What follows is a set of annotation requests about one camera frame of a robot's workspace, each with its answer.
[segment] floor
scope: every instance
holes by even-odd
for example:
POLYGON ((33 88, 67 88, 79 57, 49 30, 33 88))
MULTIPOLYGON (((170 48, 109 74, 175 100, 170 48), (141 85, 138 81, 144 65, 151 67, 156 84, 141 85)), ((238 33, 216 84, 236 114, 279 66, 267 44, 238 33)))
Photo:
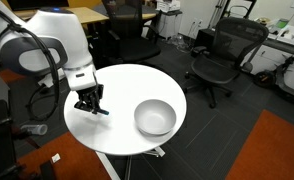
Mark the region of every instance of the floor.
MULTIPOLYGON (((165 41, 159 41, 158 44, 162 49, 161 54, 148 61, 169 72, 182 87, 196 83, 184 78, 193 61, 190 54, 177 50, 173 44, 165 41)), ((37 143, 46 144, 68 131, 63 117, 64 99, 69 92, 66 81, 61 82, 59 108, 45 122, 30 121, 25 107, 37 87, 35 80, 26 78, 9 86, 11 112, 16 125, 41 123, 49 127, 45 136, 34 137, 37 143)), ((133 156, 131 179, 224 179, 263 109, 294 124, 294 104, 273 90, 256 86, 250 75, 241 74, 229 87, 234 90, 230 98, 226 98, 223 93, 216 93, 218 105, 215 109, 208 106, 207 92, 199 89, 187 93, 185 122, 178 133, 161 147, 166 152, 165 156, 133 156)), ((46 112, 50 102, 50 98, 40 101, 35 106, 36 111, 46 112)), ((16 141, 15 146, 17 157, 33 150, 24 141, 16 141)), ((107 158, 123 179, 126 157, 107 155, 107 158)))

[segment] white cabinet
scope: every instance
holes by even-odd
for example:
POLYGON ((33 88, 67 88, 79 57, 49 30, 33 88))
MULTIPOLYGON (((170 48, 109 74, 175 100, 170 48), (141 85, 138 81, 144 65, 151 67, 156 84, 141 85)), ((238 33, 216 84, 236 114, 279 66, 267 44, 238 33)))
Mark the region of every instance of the white cabinet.
MULTIPOLYGON (((243 63, 247 62, 250 56, 251 53, 245 57, 243 63)), ((277 65, 284 63, 290 56, 292 54, 263 45, 251 60, 253 65, 251 74, 257 74, 264 70, 273 71, 277 65)), ((285 73, 284 81, 287 86, 294 89, 294 63, 289 66, 288 71, 285 73)))
POLYGON ((161 14, 157 29, 159 35, 168 39, 169 37, 178 34, 182 12, 168 12, 161 14))

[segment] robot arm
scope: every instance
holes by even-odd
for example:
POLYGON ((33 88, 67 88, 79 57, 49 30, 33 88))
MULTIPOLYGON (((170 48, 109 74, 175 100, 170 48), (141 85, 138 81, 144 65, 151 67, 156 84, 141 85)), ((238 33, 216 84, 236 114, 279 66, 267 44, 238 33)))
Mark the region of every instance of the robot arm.
POLYGON ((56 87, 57 69, 61 67, 71 91, 79 95, 75 108, 108 114, 99 107, 103 85, 97 83, 86 36, 73 13, 46 8, 24 22, 0 1, 0 58, 19 74, 51 72, 56 87))

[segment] chair base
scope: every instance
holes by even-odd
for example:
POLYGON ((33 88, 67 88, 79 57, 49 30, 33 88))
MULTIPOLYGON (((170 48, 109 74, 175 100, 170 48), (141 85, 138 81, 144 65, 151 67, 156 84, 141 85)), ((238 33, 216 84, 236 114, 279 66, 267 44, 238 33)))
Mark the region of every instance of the chair base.
POLYGON ((216 100, 213 88, 218 88, 218 89, 221 89, 221 90, 225 91, 226 92, 225 93, 226 97, 230 97, 232 95, 232 93, 233 93, 233 91, 231 89, 228 89, 228 88, 220 86, 220 85, 211 84, 210 82, 207 82, 207 81, 205 81, 203 79, 200 79, 195 74, 192 74, 190 72, 186 72, 185 79, 189 79, 190 77, 193 77, 193 78, 197 79, 198 81, 201 81, 202 84, 193 85, 193 86, 189 86, 189 87, 184 87, 183 92, 186 94, 186 93, 188 93, 188 91, 190 91, 192 89, 195 89, 195 88, 198 88, 198 87, 203 87, 205 90, 208 89, 209 93, 210 93, 210 97, 211 97, 209 107, 212 108, 212 109, 217 106, 217 100, 216 100))

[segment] black cable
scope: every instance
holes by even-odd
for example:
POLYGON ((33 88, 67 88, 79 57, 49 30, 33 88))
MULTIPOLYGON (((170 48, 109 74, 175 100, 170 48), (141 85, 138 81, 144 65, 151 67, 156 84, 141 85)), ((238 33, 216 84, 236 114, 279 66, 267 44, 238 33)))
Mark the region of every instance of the black cable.
POLYGON ((48 47, 45 45, 45 43, 38 38, 34 33, 30 32, 29 30, 22 28, 21 25, 16 24, 14 20, 12 20, 10 17, 8 17, 5 13, 3 13, 2 11, 0 11, 0 18, 4 19, 6 22, 8 22, 8 26, 7 28, 4 29, 4 31, 1 33, 1 35, 5 34, 6 31, 12 30, 12 31, 16 31, 19 33, 26 33, 29 34, 36 42, 36 44, 39 46, 40 50, 43 52, 43 54, 45 55, 48 64, 49 64, 49 68, 50 68, 50 72, 53 78, 53 84, 54 84, 54 93, 55 93, 55 102, 54 102, 54 106, 52 108, 52 110, 46 114, 43 115, 42 117, 40 116, 36 116, 34 114, 34 111, 32 110, 33 107, 33 97, 34 94, 39 92, 41 87, 39 87, 39 90, 36 90, 33 94, 33 96, 31 97, 29 104, 27 105, 27 110, 29 115, 31 116, 31 120, 36 120, 36 121, 45 121, 47 120, 56 110, 58 103, 59 103, 59 77, 58 77, 58 72, 57 72, 57 67, 56 67, 56 63, 55 60, 52 56, 52 54, 50 53, 48 47))

